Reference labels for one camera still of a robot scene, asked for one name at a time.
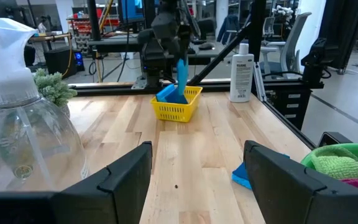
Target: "gray floor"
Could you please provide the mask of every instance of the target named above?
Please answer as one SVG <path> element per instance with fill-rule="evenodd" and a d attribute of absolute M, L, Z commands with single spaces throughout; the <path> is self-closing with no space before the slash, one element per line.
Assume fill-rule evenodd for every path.
<path fill-rule="evenodd" d="M 347 72 L 332 72 L 325 87 L 313 90 L 302 132 L 317 143 L 324 131 L 337 131 L 358 142 L 358 52 L 353 52 Z"/>
<path fill-rule="evenodd" d="M 42 50 L 38 46 L 37 53 L 42 55 Z M 269 60 L 278 62 L 279 54 L 270 53 Z M 222 61 L 207 78 L 229 78 L 231 58 L 227 57 Z M 65 81 L 67 83 L 94 83 L 97 76 L 88 73 L 91 63 L 90 58 L 85 58 L 85 72 L 77 73 Z M 104 82 L 116 82 L 121 71 L 122 63 L 119 54 L 110 54 L 104 59 L 104 75 L 106 76 L 112 69 L 116 68 L 108 75 Z M 189 78 L 199 73 L 205 66 L 190 66 Z M 315 144 L 320 140 L 324 131 L 337 131 L 345 135 L 354 142 L 358 142 L 358 52 L 353 52 L 349 61 L 347 72 L 338 75 L 335 71 L 333 76 L 324 80 L 325 87 L 321 90 L 313 90 L 313 97 L 310 98 L 308 110 L 305 116 L 302 132 L 309 137 Z M 140 75 L 139 54 L 135 54 L 134 59 L 128 60 L 124 67 L 120 82 L 133 82 Z"/>

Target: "blue object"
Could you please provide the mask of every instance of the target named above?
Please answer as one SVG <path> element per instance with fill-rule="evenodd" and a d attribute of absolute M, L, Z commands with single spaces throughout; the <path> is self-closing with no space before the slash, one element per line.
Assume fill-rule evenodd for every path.
<path fill-rule="evenodd" d="M 178 87 L 175 88 L 175 86 L 171 84 L 157 93 L 155 97 L 158 102 L 188 104 L 185 97 L 188 67 L 188 62 L 185 65 L 185 62 L 182 59 L 179 59 L 177 63 Z"/>
<path fill-rule="evenodd" d="M 75 60 L 76 60 L 76 64 L 81 66 L 84 64 L 84 61 L 82 59 L 82 53 L 81 52 L 75 52 Z"/>
<path fill-rule="evenodd" d="M 185 98 L 185 88 L 187 84 L 187 76 L 189 71 L 188 60 L 185 62 L 182 59 L 179 59 L 177 63 L 177 71 L 178 71 L 178 103 L 187 104 L 187 100 Z"/>
<path fill-rule="evenodd" d="M 237 184 L 252 190 L 251 184 L 248 179 L 248 172 L 245 162 L 241 163 L 241 165 L 235 171 L 232 172 L 231 179 Z"/>
<path fill-rule="evenodd" d="M 172 91 L 169 95 L 165 97 L 167 103 L 179 103 L 179 104 L 188 104 L 185 97 L 185 88 L 187 84 L 187 75 L 188 75 L 188 64 L 179 59 L 177 63 L 177 72 L 178 72 L 178 87 Z"/>
<path fill-rule="evenodd" d="M 125 4 L 127 4 L 128 20 L 143 19 L 143 2 L 142 0 L 121 0 L 119 2 L 122 9 L 122 18 L 126 22 L 127 14 Z"/>
<path fill-rule="evenodd" d="M 168 101 L 167 101 L 166 97 L 168 95 L 171 95 L 172 92 L 174 92 L 174 91 L 175 91 L 175 86 L 174 86 L 174 84 L 171 84 L 171 85 L 165 87 L 159 93 L 157 93 L 155 97 L 158 102 L 167 103 Z"/>

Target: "blue sponge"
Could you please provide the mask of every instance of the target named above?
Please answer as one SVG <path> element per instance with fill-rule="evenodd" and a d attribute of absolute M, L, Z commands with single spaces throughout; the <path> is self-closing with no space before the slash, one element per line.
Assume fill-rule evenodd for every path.
<path fill-rule="evenodd" d="M 252 190 L 251 184 L 249 182 L 247 167 L 245 162 L 243 162 L 231 175 L 231 179 L 239 185 L 242 185 L 250 190 Z"/>
<path fill-rule="evenodd" d="M 174 84 L 171 84 L 171 85 L 165 87 L 159 93 L 157 93 L 155 97 L 158 102 L 167 103 L 168 102 L 167 96 L 169 96 L 173 91 L 175 91 L 175 86 L 174 86 Z"/>

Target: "green towel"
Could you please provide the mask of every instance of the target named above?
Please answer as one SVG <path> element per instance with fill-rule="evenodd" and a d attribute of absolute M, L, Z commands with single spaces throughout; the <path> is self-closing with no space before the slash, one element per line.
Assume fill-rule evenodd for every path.
<path fill-rule="evenodd" d="M 324 146 L 311 152 L 311 161 L 318 172 L 337 180 L 358 179 L 358 158 L 340 146 Z"/>

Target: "black cable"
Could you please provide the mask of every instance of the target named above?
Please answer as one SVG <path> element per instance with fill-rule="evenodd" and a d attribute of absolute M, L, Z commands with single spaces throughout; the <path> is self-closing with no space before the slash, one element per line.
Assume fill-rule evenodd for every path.
<path fill-rule="evenodd" d="M 164 76 L 164 77 L 162 77 L 164 80 L 168 80 L 168 81 L 170 81 L 171 83 L 173 83 L 173 84 L 176 84 L 177 83 L 177 81 L 174 79 L 174 78 L 171 78 L 171 77 L 166 77 L 166 76 Z"/>
<path fill-rule="evenodd" d="M 127 26 L 128 26 L 128 24 L 129 24 L 129 21 L 128 21 L 128 1 L 125 1 L 125 15 L 126 15 L 126 22 L 127 22 Z M 128 48 L 129 48 L 129 29 L 127 29 L 127 46 L 126 46 L 126 51 L 125 51 L 125 56 L 124 56 L 124 63 L 122 64 L 121 72 L 119 73 L 117 82 L 119 82 L 119 79 L 121 78 L 122 72 L 124 71 L 124 65 L 125 65 L 125 62 L 127 60 Z"/>
<path fill-rule="evenodd" d="M 333 75 L 331 74 L 331 72 L 328 71 L 327 68 L 323 68 L 323 70 L 324 70 L 326 73 L 328 73 L 328 76 L 327 76 L 327 77 L 322 76 L 321 78 L 327 79 L 327 78 L 331 78 L 331 77 L 333 76 Z"/>
<path fill-rule="evenodd" d="M 136 68 L 131 68 L 128 64 L 125 64 L 125 65 L 126 65 L 126 67 L 129 68 L 129 69 L 138 69 L 138 68 L 141 67 L 141 66 L 139 66 L 139 67 L 136 67 Z"/>
<path fill-rule="evenodd" d="M 120 66 L 122 65 L 122 62 L 120 62 L 117 66 L 115 66 L 110 72 L 106 74 L 105 77 L 103 77 L 103 80 L 105 80 L 108 76 L 110 76 L 114 71 L 116 71 Z"/>
<path fill-rule="evenodd" d="M 271 75 L 277 75 L 277 76 L 282 77 L 283 74 L 295 74 L 295 75 L 300 75 L 300 76 L 303 75 L 302 73 L 299 73 L 299 72 L 286 71 L 286 72 L 272 72 L 269 74 L 262 75 L 262 77 L 267 77 L 267 76 L 271 76 Z"/>
<path fill-rule="evenodd" d="M 115 37 L 117 37 L 119 35 L 127 35 L 127 34 L 116 34 Z"/>
<path fill-rule="evenodd" d="M 197 68 L 197 63 L 195 63 L 194 65 L 194 73 L 193 73 L 193 77 L 196 76 L 196 68 Z"/>
<path fill-rule="evenodd" d="M 96 61 L 95 61 L 95 59 L 89 65 L 88 72 L 89 72 L 90 75 L 94 75 L 97 72 L 96 71 Z"/>
<path fill-rule="evenodd" d="M 115 29 L 113 29 L 113 30 L 111 30 L 111 31 L 109 31 L 109 32 L 107 32 L 107 33 L 105 33 L 105 34 L 103 34 L 102 37 L 105 37 L 106 35 L 108 35 L 108 34 L 110 34 L 110 33 L 112 33 L 112 32 L 115 32 L 115 31 L 117 31 L 117 30 L 119 30 L 119 29 L 125 28 L 125 27 L 129 27 L 129 25 L 117 27 L 117 28 L 115 28 Z"/>
<path fill-rule="evenodd" d="M 103 62 L 103 59 L 101 61 L 102 61 L 102 82 L 103 82 L 103 80 L 104 80 L 104 62 Z"/>

